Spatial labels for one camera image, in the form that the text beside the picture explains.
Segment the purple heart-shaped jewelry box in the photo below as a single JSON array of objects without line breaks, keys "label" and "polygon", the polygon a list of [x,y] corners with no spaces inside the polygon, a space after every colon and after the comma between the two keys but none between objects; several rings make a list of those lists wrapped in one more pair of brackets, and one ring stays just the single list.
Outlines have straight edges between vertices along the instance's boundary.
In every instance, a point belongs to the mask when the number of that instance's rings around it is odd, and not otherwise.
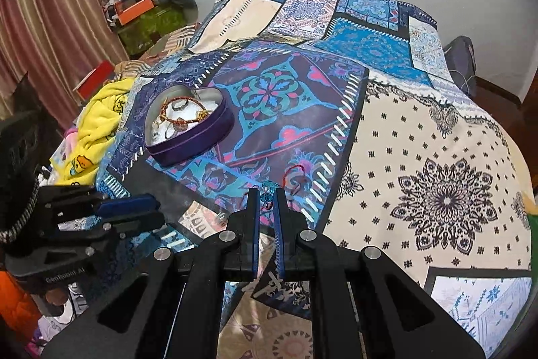
[{"label": "purple heart-shaped jewelry box", "polygon": [[215,87],[173,85],[151,102],[144,123],[150,157],[167,168],[197,157],[232,130],[233,112]]}]

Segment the yellow cartoon blanket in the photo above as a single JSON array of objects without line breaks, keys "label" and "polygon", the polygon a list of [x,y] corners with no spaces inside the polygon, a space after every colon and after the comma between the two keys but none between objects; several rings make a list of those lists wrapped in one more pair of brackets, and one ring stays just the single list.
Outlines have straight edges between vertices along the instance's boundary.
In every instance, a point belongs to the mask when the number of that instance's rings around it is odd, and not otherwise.
[{"label": "yellow cartoon blanket", "polygon": [[55,165],[54,185],[95,183],[100,162],[115,139],[133,83],[133,77],[110,82],[87,102],[78,118],[74,148],[63,164]]}]

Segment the red box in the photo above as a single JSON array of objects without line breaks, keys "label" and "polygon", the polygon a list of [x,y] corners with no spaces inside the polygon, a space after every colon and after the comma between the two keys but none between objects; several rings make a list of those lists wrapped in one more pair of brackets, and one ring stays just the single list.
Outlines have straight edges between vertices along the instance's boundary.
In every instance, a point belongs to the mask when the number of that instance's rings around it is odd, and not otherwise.
[{"label": "red box", "polygon": [[101,62],[74,87],[73,92],[83,101],[90,99],[106,80],[112,78],[114,70],[115,67],[108,60]]}]

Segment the striped bedsheet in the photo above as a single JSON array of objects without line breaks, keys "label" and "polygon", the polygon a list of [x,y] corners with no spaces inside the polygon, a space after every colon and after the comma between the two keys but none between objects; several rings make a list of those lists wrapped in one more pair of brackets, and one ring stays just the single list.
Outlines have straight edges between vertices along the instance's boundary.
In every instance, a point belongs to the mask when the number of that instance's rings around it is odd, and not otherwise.
[{"label": "striped bedsheet", "polygon": [[183,26],[158,40],[137,60],[122,61],[115,65],[115,79],[136,77],[151,70],[164,58],[182,51],[201,27],[200,22]]}]

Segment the green patterned storage box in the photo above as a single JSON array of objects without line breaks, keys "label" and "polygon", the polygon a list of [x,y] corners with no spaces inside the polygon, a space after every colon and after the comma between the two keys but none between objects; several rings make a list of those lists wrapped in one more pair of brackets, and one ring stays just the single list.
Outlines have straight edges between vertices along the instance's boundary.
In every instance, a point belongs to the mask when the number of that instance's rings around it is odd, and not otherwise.
[{"label": "green patterned storage box", "polygon": [[117,34],[129,56],[139,56],[163,36],[187,24],[182,9],[172,4],[157,5],[125,26]]}]

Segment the orange box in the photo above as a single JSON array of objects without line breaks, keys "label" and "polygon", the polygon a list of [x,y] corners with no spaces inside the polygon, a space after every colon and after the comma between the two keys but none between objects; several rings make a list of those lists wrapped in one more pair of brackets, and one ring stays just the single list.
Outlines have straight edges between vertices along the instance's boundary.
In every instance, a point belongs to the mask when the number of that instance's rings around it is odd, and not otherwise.
[{"label": "orange box", "polygon": [[128,7],[124,7],[123,4],[117,3],[115,5],[115,8],[117,11],[119,23],[122,26],[125,26],[127,23],[133,21],[142,14],[145,14],[151,9],[153,9],[154,3],[152,0],[141,0]]}]

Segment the red striped curtain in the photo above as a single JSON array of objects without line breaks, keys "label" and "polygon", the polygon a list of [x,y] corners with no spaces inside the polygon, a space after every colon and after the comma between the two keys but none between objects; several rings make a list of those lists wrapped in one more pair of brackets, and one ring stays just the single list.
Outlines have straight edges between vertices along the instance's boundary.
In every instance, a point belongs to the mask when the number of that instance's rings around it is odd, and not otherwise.
[{"label": "red striped curtain", "polygon": [[1,0],[1,112],[28,77],[62,127],[78,115],[73,89],[103,61],[128,55],[103,12],[107,0]]}]

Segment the patchwork patterned bed blanket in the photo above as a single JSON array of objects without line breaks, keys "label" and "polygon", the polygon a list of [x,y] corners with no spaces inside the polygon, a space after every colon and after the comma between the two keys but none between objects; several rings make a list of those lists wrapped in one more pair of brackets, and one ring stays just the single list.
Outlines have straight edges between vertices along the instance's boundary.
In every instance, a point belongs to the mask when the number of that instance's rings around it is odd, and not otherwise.
[{"label": "patchwork patterned bed blanket", "polygon": [[[173,85],[219,89],[232,130],[167,168],[144,123]],[[274,190],[310,229],[380,248],[483,348],[505,358],[537,318],[537,221],[524,157],[453,82],[436,21],[396,0],[217,0],[186,48],[134,82],[100,190],[152,193],[176,251],[260,192],[261,263],[228,285],[222,358],[309,357],[306,282],[274,267]]]}]

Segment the grey purple backpack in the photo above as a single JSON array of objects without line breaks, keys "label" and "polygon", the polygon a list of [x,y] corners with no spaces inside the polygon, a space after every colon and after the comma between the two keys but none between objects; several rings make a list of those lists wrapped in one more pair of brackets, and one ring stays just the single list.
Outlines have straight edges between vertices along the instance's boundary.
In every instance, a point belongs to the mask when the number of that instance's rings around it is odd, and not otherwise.
[{"label": "grey purple backpack", "polygon": [[443,51],[453,82],[469,98],[476,98],[476,60],[470,38],[458,36]]}]

